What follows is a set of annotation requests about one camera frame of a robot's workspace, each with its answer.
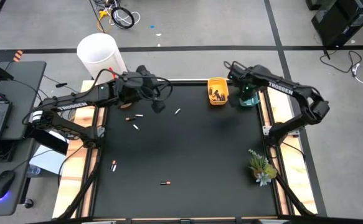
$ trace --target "orange container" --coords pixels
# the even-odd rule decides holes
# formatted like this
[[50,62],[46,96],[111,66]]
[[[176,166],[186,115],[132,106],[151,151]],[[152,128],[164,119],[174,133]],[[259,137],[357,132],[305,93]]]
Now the orange container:
[[[214,95],[215,91],[222,96],[224,95],[224,100],[219,101]],[[207,95],[209,96],[209,101],[211,105],[224,105],[227,102],[227,97],[229,96],[229,88],[227,86],[227,79],[225,78],[211,78],[207,81]]]

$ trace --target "black desk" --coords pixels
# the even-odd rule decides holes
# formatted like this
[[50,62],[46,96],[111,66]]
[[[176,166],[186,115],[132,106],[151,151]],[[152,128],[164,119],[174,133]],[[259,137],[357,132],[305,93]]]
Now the black desk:
[[[0,66],[6,68],[7,64],[7,62],[0,63]],[[45,65],[45,62],[17,62],[11,63],[7,71],[16,80],[38,89],[43,77]],[[26,130],[26,127],[21,124],[21,119],[33,107],[36,94],[28,87],[10,81],[2,81],[0,83],[0,92],[5,94],[13,103],[7,123],[9,128],[5,131],[3,138],[12,140],[19,139]],[[15,153],[12,161],[0,163],[0,173],[4,170],[11,170],[22,161],[30,158],[34,146],[35,141],[33,139],[25,139],[18,143],[14,149]],[[12,215],[15,212],[16,205],[19,203],[22,190],[24,189],[28,165],[26,162],[16,169],[16,176],[9,189],[9,193],[0,199],[0,216]]]
[[[134,114],[144,117],[125,121]],[[128,110],[110,108],[93,216],[276,214],[271,186],[260,187],[248,169],[249,149],[264,154],[260,120],[258,107],[211,106],[205,83],[175,86],[160,114],[154,114],[149,101]],[[118,162],[115,172],[110,171],[112,160]],[[161,181],[171,185],[160,185]]]

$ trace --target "desk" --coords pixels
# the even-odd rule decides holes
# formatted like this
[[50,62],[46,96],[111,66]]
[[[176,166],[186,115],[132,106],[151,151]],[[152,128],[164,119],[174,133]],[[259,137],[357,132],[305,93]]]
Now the desk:
[[[0,63],[0,67],[6,68],[7,62]],[[7,71],[14,76],[16,80],[24,82],[36,89],[39,88],[40,82],[45,70],[45,62],[17,62],[11,63]],[[21,119],[33,107],[36,93],[30,88],[11,81],[2,81],[0,83],[0,92],[12,102],[12,110],[7,121],[8,129],[3,132],[2,139],[7,141],[18,141],[22,138],[26,127],[21,124]],[[35,146],[33,139],[20,141],[16,148],[13,149],[14,155],[11,162],[0,162],[0,173],[5,170],[11,170],[21,162],[30,158]],[[12,215],[15,212],[16,205],[19,203],[22,190],[26,181],[26,170],[28,163],[18,167],[14,182],[11,184],[7,196],[0,199],[0,216]]]
[[[92,84],[91,81],[85,81],[83,83],[82,91],[87,90],[90,85]],[[260,109],[262,111],[262,121],[266,125],[271,125],[271,122],[275,121],[286,121],[292,117],[292,112],[289,105],[288,97],[282,93],[279,93],[275,90],[268,90],[268,93],[260,93],[261,103]],[[77,110],[76,114],[76,123],[82,125],[90,125],[93,120],[93,110],[92,108],[82,108]],[[103,119],[103,113],[99,113],[98,119],[101,121]],[[305,133],[301,132],[301,138],[304,138]],[[299,138],[294,138],[292,136],[288,136],[285,140],[288,144],[291,144],[298,149],[301,148]],[[72,149],[77,149],[80,145],[75,143],[71,143],[70,150],[68,150],[68,154],[72,153]],[[307,163],[312,162],[311,154],[308,152],[308,146],[304,146],[304,152],[306,153],[306,161]],[[282,144],[280,146],[280,152],[278,153],[279,159],[274,159],[274,163],[276,164],[277,168],[281,170],[281,173],[286,176],[287,181],[289,182],[290,187],[295,192],[295,194],[300,198],[300,200],[306,205],[306,207],[314,213],[319,213],[321,215],[325,215],[324,205],[322,201],[321,195],[315,194],[319,190],[318,181],[316,180],[316,176],[310,175],[306,169],[306,164],[301,157],[301,154],[296,150]],[[276,156],[277,149],[272,149],[273,157]],[[61,180],[59,194],[57,196],[57,203],[55,206],[53,217],[59,216],[68,204],[73,200],[74,196],[77,194],[80,184],[82,183],[83,179],[83,171],[89,170],[91,171],[92,166],[94,164],[94,158],[96,153],[90,152],[88,153],[87,150],[79,151],[74,157],[68,160],[64,168],[64,175]],[[309,166],[309,171],[315,173],[315,169],[313,166]],[[290,205],[289,201],[286,199],[282,189],[278,184],[276,184],[276,194],[277,198],[279,199],[279,210],[277,213],[280,214],[289,214],[294,213],[293,207]],[[78,211],[77,215],[81,217],[93,215],[92,213],[92,206],[94,204],[94,198],[96,194],[91,195],[91,192],[87,192],[85,196],[85,200],[83,201],[80,210]],[[211,217],[199,217],[199,219],[211,219]],[[233,219],[235,217],[220,217],[221,219]],[[119,218],[116,217],[116,220],[125,220],[125,217]]]

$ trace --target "blue light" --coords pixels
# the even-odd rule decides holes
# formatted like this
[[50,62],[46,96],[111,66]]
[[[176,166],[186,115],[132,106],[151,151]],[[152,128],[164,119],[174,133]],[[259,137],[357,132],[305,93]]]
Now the blue light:
[[0,203],[3,203],[3,201],[7,200],[10,196],[11,194],[8,191],[2,198],[0,198]]

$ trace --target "wooden table frame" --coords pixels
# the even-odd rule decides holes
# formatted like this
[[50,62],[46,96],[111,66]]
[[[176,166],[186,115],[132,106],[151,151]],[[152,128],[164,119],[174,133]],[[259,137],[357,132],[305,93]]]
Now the wooden table frame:
[[[202,81],[206,79],[199,80],[183,80],[183,81]],[[86,91],[91,87],[93,81],[84,81],[82,85],[82,91]],[[262,123],[266,126],[272,125],[274,122],[285,122],[293,117],[292,110],[290,106],[290,101],[288,96],[272,89],[268,89],[267,91],[260,92],[260,108],[259,110],[262,112]],[[91,126],[92,124],[101,125],[105,123],[105,109],[100,109],[98,112],[95,112],[94,107],[85,107],[80,108],[76,111],[75,115],[75,123],[82,126]],[[282,144],[278,148],[271,148],[271,156],[275,157],[273,162],[276,168],[280,171],[282,176],[286,176],[286,180],[296,194],[296,196],[303,202],[308,210],[313,213],[319,213],[322,216],[326,216],[325,208],[323,204],[323,199],[321,195],[321,191],[319,189],[318,180],[315,174],[315,168],[313,166],[313,160],[311,157],[311,152],[309,151],[309,146],[307,142],[307,137],[305,132],[301,137],[295,138],[293,136],[288,136],[284,140],[284,142],[294,146],[295,148],[301,150],[301,139],[305,139],[304,149],[306,150],[304,153],[306,154],[306,162],[303,160],[303,157],[300,152],[296,149],[293,149],[285,144]],[[76,149],[80,147],[82,144],[81,140],[71,141],[68,147],[67,156],[71,155]],[[64,164],[64,169],[62,172],[62,178],[59,186],[59,191],[57,194],[57,201],[55,203],[55,208],[52,217],[58,217],[61,215],[68,205],[72,202],[76,194],[81,188],[82,183],[87,179],[88,174],[92,171],[93,166],[95,164],[95,159],[97,157],[97,150],[88,150],[85,148],[81,148],[75,155],[68,159],[68,161]],[[306,163],[310,163],[310,177],[309,172],[306,168]],[[280,187],[278,183],[274,185],[274,189],[276,191],[276,195],[278,196],[278,201],[280,202],[280,209],[278,213],[280,215],[289,215],[289,214],[298,214],[296,208],[292,206],[291,202],[285,196],[283,189]],[[89,190],[85,194],[82,206],[78,208],[78,210],[73,214],[72,217],[88,217],[92,216],[92,209],[90,209],[91,205],[94,201],[94,193],[95,190],[94,183],[90,186]],[[253,218],[266,218],[272,219],[276,217],[242,217],[243,219],[253,219]],[[180,218],[150,218],[150,219],[141,219],[136,218],[133,220],[178,220]],[[211,217],[211,218],[190,218],[194,220],[231,220],[235,219],[235,217]],[[118,219],[105,219],[105,220],[126,220],[122,218]]]

